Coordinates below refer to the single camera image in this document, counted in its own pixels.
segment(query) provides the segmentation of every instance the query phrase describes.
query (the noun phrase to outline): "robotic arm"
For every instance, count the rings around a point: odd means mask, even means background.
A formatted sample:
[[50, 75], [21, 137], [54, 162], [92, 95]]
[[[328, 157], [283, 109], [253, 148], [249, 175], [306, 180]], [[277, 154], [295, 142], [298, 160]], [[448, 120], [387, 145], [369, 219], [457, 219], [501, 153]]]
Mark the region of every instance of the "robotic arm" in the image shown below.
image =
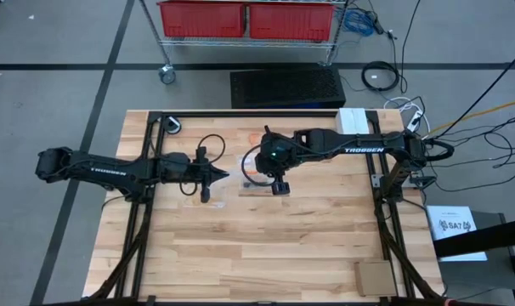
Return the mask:
[[62, 147], [39, 153], [35, 174], [47, 183], [78, 179], [107, 190], [118, 189], [126, 201], [139, 203], [154, 196], [150, 187], [157, 183], [201, 184], [201, 201], [206, 203], [210, 199], [209, 186], [229, 175], [214, 167], [205, 158], [206, 153], [206, 147], [197, 148], [193, 161], [179, 152], [122, 161]]
[[271, 184], [274, 195], [290, 193], [290, 186], [283, 176], [287, 170], [304, 162], [320, 162], [340, 154], [388, 153], [395, 158], [396, 165], [390, 175], [382, 178], [382, 195], [396, 198], [401, 196], [401, 185], [411, 172], [424, 168], [427, 161], [440, 161], [454, 153], [452, 146], [428, 140], [430, 145], [442, 146], [446, 152], [425, 156], [425, 141], [408, 131], [344, 135], [329, 129], [311, 128], [294, 132], [292, 138], [273, 133], [267, 126], [265, 132], [255, 162], [259, 173], [274, 178]]

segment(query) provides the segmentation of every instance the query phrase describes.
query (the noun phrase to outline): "red storage bin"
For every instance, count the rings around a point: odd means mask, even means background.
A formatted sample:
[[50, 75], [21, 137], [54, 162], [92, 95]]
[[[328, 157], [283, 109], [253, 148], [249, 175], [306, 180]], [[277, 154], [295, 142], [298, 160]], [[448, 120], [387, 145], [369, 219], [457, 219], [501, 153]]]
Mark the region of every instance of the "red storage bin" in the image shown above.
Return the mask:
[[329, 40], [330, 4], [250, 4], [250, 37]]
[[242, 37], [242, 3], [158, 3], [166, 37]]

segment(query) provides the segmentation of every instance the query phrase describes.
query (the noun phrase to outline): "wooden table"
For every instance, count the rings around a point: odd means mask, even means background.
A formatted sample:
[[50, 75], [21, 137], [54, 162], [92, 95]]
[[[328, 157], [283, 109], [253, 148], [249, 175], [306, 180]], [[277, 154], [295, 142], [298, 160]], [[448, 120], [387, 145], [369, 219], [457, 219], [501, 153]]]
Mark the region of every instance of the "wooden table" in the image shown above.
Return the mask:
[[[403, 128], [398, 111], [377, 113], [383, 133]], [[131, 160], [140, 154], [147, 116], [145, 110], [127, 112], [117, 158]], [[335, 129], [333, 117], [211, 115], [180, 121], [182, 132], [166, 137], [163, 152], [194, 156], [203, 136], [218, 133], [225, 138], [227, 149], [215, 166], [230, 176], [212, 185], [212, 198], [206, 204], [200, 203], [199, 192], [187, 197], [177, 184], [157, 186], [140, 300], [148, 295], [156, 295], [158, 301], [378, 300], [360, 297], [354, 278], [355, 262], [382, 259], [364, 155], [308, 162], [290, 170], [285, 179], [291, 194], [286, 197], [256, 196], [241, 188], [240, 160], [259, 143], [265, 124], [291, 136], [297, 129]], [[204, 145], [210, 159], [221, 150], [214, 138]], [[388, 162], [391, 168], [393, 160]], [[109, 192], [107, 199], [118, 195]], [[417, 190], [406, 190], [405, 198], [422, 202]], [[105, 207], [84, 296], [95, 292], [117, 264], [129, 207], [123, 200]], [[410, 260], [432, 288], [442, 293], [425, 213], [403, 202], [398, 208]], [[396, 260], [393, 266], [399, 295], [404, 296]], [[132, 270], [130, 266], [126, 288], [131, 285]]]

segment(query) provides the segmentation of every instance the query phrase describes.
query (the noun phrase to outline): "black metal table frame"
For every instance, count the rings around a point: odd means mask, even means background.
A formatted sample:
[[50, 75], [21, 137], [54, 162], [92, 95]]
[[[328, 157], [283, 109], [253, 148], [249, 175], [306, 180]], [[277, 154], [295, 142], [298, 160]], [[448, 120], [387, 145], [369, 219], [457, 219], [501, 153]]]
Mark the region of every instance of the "black metal table frame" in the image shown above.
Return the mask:
[[[147, 156], [149, 154], [149, 149], [152, 139], [152, 130], [154, 124], [158, 121], [163, 120], [166, 116], [176, 116], [178, 118], [188, 118], [188, 117], [335, 117], [337, 114], [336, 110], [331, 111], [318, 111], [318, 110], [281, 110], [281, 111], [150, 111], [148, 113], [148, 118], [146, 121], [146, 129], [144, 132], [144, 140], [142, 147], [142, 156]], [[368, 121], [372, 125], [374, 133], [380, 133], [380, 125], [379, 118], [376, 110], [367, 110], [365, 112]], [[156, 140], [156, 152], [158, 155], [161, 154], [161, 149], [163, 146], [163, 140], [165, 138], [165, 130], [163, 128], [159, 128], [159, 132]], [[372, 183], [372, 177], [376, 174], [375, 163], [372, 159], [371, 154], [366, 154], [366, 163], [369, 170], [370, 184], [373, 190], [373, 201], [375, 207], [382, 206], [382, 198], [376, 196], [377, 191], [380, 187], [376, 187]], [[379, 155], [381, 170], [383, 175], [388, 174], [388, 163], [386, 160], [386, 156], [384, 154]], [[155, 192], [155, 186], [151, 186], [149, 192]], [[277, 303], [277, 302], [247, 302], [247, 303], [239, 303], [239, 302], [156, 302], [154, 296], [150, 296], [148, 302], [136, 302], [139, 298], [139, 290], [140, 284], [142, 280], [142, 273], [144, 269], [144, 260], [146, 253], [146, 246], [148, 242], [148, 234], [150, 232], [150, 220], [153, 211], [154, 200], [153, 196], [152, 200], [146, 203], [137, 203], [134, 202], [131, 204], [131, 209], [129, 211], [129, 217], [127, 221], [127, 230], [124, 240], [124, 245], [122, 249], [122, 257], [120, 263], [114, 268], [114, 271], [110, 275], [109, 279], [113, 280], [117, 279], [116, 289], [114, 292], [114, 298], [107, 298], [110, 294], [114, 283], [112, 282], [110, 287], [105, 287], [105, 284], [99, 289], [94, 295], [84, 298], [79, 302], [69, 302], [69, 303], [56, 303], [55, 305], [135, 305], [142, 304], [146, 306], [159, 306], [159, 305], [180, 305], [180, 306], [256, 306], [256, 305], [290, 305], [290, 306], [318, 306], [318, 305], [328, 305], [328, 306], [370, 306], [370, 305], [388, 305], [388, 299], [386, 297], [380, 297], [379, 302], [368, 302], [368, 303], [350, 303], [350, 302], [327, 302], [327, 303], [312, 303], [312, 302], [302, 302], [302, 303]], [[144, 216], [143, 221], [140, 227], [138, 234], [135, 236], [135, 226], [137, 223], [137, 212], [139, 210], [139, 206], [144, 205]], [[393, 234], [395, 236], [395, 240], [399, 243], [404, 253], [405, 250], [405, 241], [403, 238], [403, 232], [401, 229], [401, 223], [399, 221], [399, 214], [394, 201], [388, 201], [389, 210], [391, 213], [391, 220], [393, 225]], [[378, 210], [377, 218], [384, 218], [382, 209]], [[391, 257], [390, 250], [381, 237], [382, 243], [382, 256], [385, 260], [389, 261], [392, 265], [393, 272], [393, 261]], [[124, 289], [125, 289], [125, 281], [127, 278], [127, 264], [133, 257], [134, 253], [138, 250], [137, 255], [137, 263], [135, 264], [134, 276], [133, 276], [133, 284], [131, 286], [131, 294], [129, 297], [124, 297]], [[405, 284], [406, 297], [414, 298], [415, 292], [410, 281], [409, 276], [406, 271], [401, 266], [401, 271], [403, 273], [403, 280]]]

